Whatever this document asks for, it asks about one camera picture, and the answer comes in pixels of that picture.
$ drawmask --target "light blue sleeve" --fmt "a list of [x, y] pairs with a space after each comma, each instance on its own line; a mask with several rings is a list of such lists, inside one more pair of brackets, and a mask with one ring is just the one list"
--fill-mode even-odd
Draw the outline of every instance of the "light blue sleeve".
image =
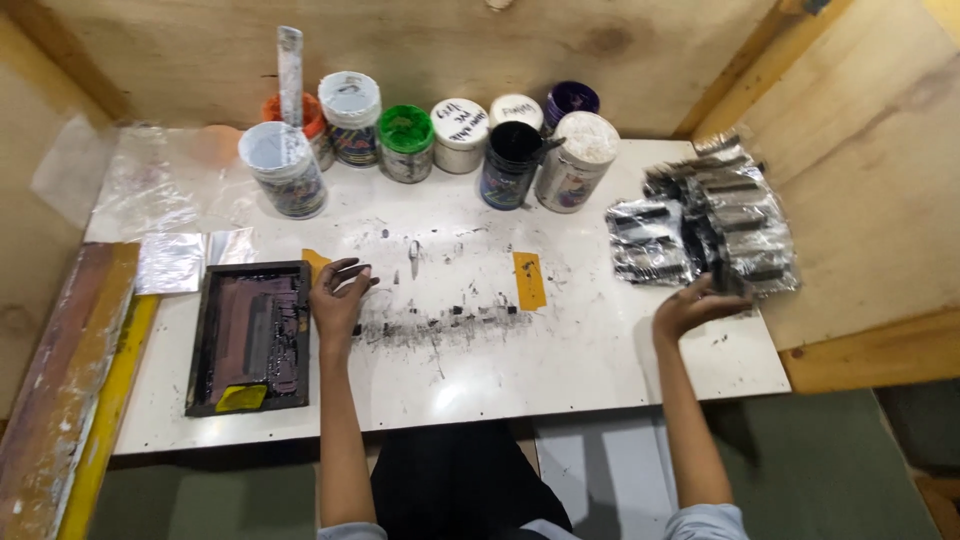
[[344, 523], [321, 528], [317, 540], [387, 540], [387, 531], [376, 523]]
[[664, 540], [748, 540], [743, 514], [732, 504], [694, 504], [666, 522]]

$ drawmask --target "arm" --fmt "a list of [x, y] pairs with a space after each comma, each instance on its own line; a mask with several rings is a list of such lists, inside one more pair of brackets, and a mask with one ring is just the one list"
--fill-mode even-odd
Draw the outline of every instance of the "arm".
[[310, 308], [320, 332], [320, 520], [325, 528], [376, 523], [347, 361], [360, 298], [379, 279], [371, 279], [370, 266], [354, 266], [357, 261], [331, 262], [310, 291]]
[[653, 323], [663, 416], [680, 508], [733, 502], [727, 472], [686, 374], [680, 338], [707, 321], [749, 308], [751, 302], [739, 297], [713, 296], [709, 284], [709, 274], [705, 274], [668, 298], [657, 310]]

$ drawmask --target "green floor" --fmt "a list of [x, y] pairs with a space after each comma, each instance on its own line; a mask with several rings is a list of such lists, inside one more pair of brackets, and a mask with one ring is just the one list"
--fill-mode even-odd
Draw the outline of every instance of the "green floor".
[[[940, 539], [869, 391], [757, 398], [746, 413], [760, 467], [721, 453], [754, 540]], [[110, 471], [89, 538], [307, 540], [313, 478], [310, 465]]]

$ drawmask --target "orange tape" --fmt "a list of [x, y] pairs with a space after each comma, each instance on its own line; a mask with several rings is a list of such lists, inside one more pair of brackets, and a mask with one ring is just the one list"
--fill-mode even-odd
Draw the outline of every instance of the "orange tape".
[[540, 256], [535, 253], [514, 252], [516, 270], [516, 295], [520, 309], [536, 311], [546, 306], [546, 291], [543, 290], [543, 275], [540, 272]]
[[320, 271], [329, 263], [333, 262], [329, 258], [323, 257], [313, 250], [300, 250], [300, 256], [303, 260], [310, 263], [310, 284], [313, 285], [320, 277]]

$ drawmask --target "paint jar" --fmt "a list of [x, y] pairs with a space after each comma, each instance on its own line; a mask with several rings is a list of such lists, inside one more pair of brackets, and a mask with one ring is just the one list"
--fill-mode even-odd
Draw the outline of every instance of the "paint jar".
[[523, 94], [505, 94], [494, 99], [490, 105], [490, 127], [512, 121], [529, 124], [539, 131], [543, 127], [543, 109]]
[[383, 169], [404, 184], [423, 182], [433, 169], [433, 124], [413, 105], [390, 107], [380, 116], [377, 134]]
[[576, 81], [557, 83], [546, 94], [546, 112], [543, 119], [544, 136], [551, 136], [557, 125], [560, 124], [561, 118], [575, 110], [599, 112], [600, 96], [593, 91], [593, 88], [583, 83], [577, 83]]
[[276, 211], [307, 219], [324, 208], [324, 179], [302, 130], [284, 122], [257, 124], [240, 137], [237, 152]]
[[555, 212], [581, 209], [616, 158], [620, 135], [599, 115], [575, 111], [564, 116], [554, 138], [566, 137], [547, 153], [534, 192]]
[[357, 168], [376, 165], [376, 120], [382, 112], [376, 82], [363, 73], [339, 71], [320, 81], [317, 95], [337, 159]]
[[480, 166], [490, 120], [482, 107], [469, 99], [444, 99], [434, 106], [430, 119], [437, 134], [434, 162], [438, 167], [465, 174]]
[[[282, 121], [280, 94], [268, 99], [260, 113], [264, 122]], [[320, 170], [325, 171], [330, 168], [336, 158], [333, 154], [333, 143], [326, 132], [326, 121], [320, 111], [320, 102], [306, 92], [303, 93], [303, 134], [310, 141], [313, 154], [317, 157], [317, 163], [320, 164]]]
[[537, 172], [543, 138], [529, 124], [504, 122], [493, 128], [487, 139], [487, 158], [480, 175], [480, 196], [498, 210], [512, 210], [523, 204]]

